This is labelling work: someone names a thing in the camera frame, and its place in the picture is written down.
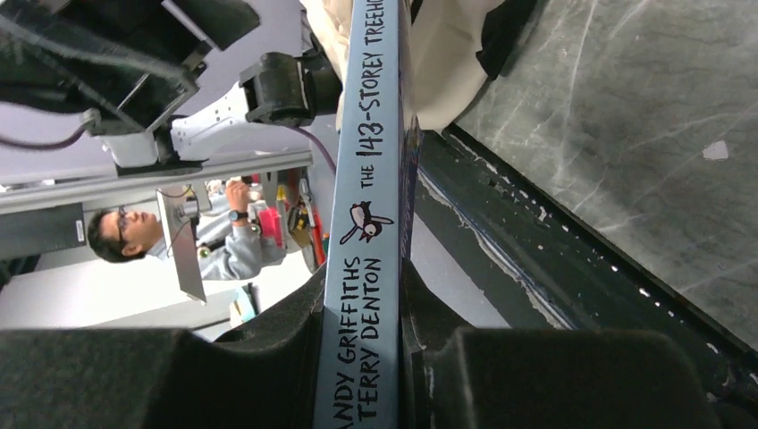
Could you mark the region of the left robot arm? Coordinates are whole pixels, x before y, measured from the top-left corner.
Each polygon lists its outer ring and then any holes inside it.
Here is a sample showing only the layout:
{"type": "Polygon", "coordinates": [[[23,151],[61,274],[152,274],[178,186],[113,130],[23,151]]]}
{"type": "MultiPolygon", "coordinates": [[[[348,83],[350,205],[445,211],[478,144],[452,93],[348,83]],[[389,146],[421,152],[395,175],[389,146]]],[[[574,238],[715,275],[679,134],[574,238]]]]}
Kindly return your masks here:
{"type": "Polygon", "coordinates": [[[4,147],[52,152],[82,136],[101,139],[116,171],[198,172],[220,148],[267,125],[303,130],[336,113],[342,84],[324,50],[269,52],[232,88],[190,116],[179,109],[198,92],[206,56],[259,27],[245,1],[4,1],[1,98],[80,126],[57,141],[2,137],[4,147]]]}

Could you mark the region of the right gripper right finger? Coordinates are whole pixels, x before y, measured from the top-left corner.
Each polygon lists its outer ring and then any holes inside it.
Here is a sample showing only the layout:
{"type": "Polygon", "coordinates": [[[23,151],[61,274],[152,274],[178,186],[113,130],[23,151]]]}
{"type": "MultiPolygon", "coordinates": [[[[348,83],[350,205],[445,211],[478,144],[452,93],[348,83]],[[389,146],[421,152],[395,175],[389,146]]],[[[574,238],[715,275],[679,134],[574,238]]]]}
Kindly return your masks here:
{"type": "Polygon", "coordinates": [[[399,427],[430,428],[431,409],[426,370],[453,332],[466,322],[425,284],[413,263],[400,268],[399,427]]]}

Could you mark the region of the treehouse paperback book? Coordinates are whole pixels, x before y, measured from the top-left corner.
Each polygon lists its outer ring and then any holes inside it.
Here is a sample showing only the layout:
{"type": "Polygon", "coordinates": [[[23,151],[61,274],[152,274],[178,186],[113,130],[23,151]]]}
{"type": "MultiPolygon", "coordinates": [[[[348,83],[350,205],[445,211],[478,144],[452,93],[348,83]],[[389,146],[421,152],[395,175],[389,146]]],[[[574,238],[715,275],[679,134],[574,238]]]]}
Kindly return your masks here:
{"type": "Polygon", "coordinates": [[[344,83],[312,425],[399,424],[408,5],[357,1],[344,83]]]}

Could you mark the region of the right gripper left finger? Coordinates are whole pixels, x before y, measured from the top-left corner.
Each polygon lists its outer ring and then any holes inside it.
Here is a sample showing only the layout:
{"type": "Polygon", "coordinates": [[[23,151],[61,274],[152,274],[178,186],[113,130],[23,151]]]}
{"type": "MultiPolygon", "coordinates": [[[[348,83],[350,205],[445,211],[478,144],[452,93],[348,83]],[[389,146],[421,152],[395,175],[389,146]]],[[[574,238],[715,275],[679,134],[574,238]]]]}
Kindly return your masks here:
{"type": "Polygon", "coordinates": [[[325,269],[215,345],[238,362],[215,428],[309,428],[320,351],[325,269]]]}

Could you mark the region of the cream canvas backpack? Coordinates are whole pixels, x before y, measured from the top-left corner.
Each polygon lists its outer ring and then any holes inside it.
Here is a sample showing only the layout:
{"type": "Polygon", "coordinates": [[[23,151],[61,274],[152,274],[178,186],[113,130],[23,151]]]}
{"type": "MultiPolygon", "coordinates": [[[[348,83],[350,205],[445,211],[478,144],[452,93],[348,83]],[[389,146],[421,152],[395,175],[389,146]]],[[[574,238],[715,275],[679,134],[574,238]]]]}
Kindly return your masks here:
{"type": "Polygon", "coordinates": [[[422,130],[442,130],[515,61],[543,1],[412,1],[411,98],[422,130]]]}

